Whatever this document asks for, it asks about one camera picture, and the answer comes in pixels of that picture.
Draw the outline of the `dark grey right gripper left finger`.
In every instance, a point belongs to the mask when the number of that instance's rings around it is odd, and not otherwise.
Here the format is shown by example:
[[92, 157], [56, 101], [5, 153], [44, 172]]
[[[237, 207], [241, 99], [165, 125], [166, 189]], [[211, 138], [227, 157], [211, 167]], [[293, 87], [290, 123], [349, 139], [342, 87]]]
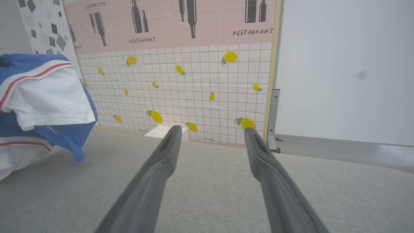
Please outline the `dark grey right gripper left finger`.
[[181, 139], [181, 127], [171, 127], [101, 221], [96, 233], [154, 232], [166, 182], [176, 168]]

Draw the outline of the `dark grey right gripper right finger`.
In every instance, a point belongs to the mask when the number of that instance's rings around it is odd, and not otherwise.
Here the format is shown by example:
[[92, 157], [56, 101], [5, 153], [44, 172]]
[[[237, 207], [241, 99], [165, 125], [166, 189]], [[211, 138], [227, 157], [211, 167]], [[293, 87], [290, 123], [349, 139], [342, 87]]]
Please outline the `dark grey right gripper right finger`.
[[261, 184], [272, 233], [327, 233], [328, 229], [254, 128], [245, 129], [250, 169]]

